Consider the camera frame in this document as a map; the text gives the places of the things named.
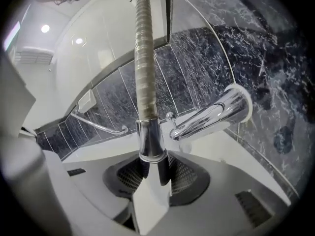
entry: chrome handrail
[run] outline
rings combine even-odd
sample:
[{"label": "chrome handrail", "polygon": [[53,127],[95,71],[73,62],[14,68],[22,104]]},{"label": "chrome handrail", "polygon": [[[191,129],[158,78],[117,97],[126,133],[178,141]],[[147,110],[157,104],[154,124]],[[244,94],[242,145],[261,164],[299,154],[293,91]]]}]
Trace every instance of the chrome handrail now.
[{"label": "chrome handrail", "polygon": [[94,128],[98,128],[98,129],[100,129],[102,131],[105,131],[107,133],[110,133],[112,135],[122,135],[122,134],[125,134],[125,133],[127,133],[129,131],[129,129],[125,125],[122,126],[122,129],[120,131],[116,131],[116,130],[113,130],[113,129],[106,128],[106,127],[103,127],[101,125],[98,125],[98,124],[96,124],[94,122],[91,122],[89,120],[85,120],[84,118],[82,118],[80,116],[77,116],[74,113],[71,113],[70,115],[75,117],[75,118],[77,118],[78,120],[88,124],[88,125],[93,126]]}]

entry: marble wall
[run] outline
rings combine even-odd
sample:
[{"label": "marble wall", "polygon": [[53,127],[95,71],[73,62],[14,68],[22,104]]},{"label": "marble wall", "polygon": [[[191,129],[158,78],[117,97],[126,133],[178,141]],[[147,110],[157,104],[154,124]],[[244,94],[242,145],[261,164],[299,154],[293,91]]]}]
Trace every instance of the marble wall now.
[{"label": "marble wall", "polygon": [[171,47],[194,106],[233,81],[245,87],[252,118],[230,131],[288,196],[301,194],[315,155],[315,78],[296,22],[277,0],[173,0],[172,9]]},{"label": "marble wall", "polygon": [[[167,112],[183,115],[195,110],[190,90],[177,58],[166,45],[155,50],[157,109],[161,119]],[[134,62],[130,62],[104,78],[94,89],[96,105],[80,117],[102,126],[120,130],[123,125],[135,132],[138,119]],[[65,121],[37,134],[37,143],[58,154],[61,160],[82,146],[108,141],[111,135],[68,116]]]}]

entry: ceiling light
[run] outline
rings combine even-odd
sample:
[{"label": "ceiling light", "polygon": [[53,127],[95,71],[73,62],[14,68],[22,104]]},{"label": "ceiling light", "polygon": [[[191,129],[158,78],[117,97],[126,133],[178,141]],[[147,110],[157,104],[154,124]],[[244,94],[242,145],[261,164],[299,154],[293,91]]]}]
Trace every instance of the ceiling light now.
[{"label": "ceiling light", "polygon": [[41,28],[41,32],[43,33],[47,33],[49,31],[50,27],[49,25],[44,25],[42,28]]},{"label": "ceiling light", "polygon": [[76,42],[78,45],[79,45],[79,44],[82,44],[82,43],[83,43],[83,39],[82,39],[82,38],[78,38],[75,42]]}]

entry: black mesh grille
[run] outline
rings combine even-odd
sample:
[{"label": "black mesh grille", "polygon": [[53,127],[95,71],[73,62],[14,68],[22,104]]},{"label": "black mesh grille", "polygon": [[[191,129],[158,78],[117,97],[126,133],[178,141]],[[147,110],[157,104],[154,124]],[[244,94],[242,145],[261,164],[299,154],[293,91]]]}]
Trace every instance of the black mesh grille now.
[{"label": "black mesh grille", "polygon": [[117,175],[124,185],[136,191],[142,181],[140,159],[133,160],[119,169]]},{"label": "black mesh grille", "polygon": [[172,195],[174,195],[188,188],[197,179],[197,175],[193,169],[181,161],[175,160],[173,156],[169,155],[168,160],[171,171]]},{"label": "black mesh grille", "polygon": [[235,196],[254,227],[271,218],[270,213],[250,191],[242,191]]}]

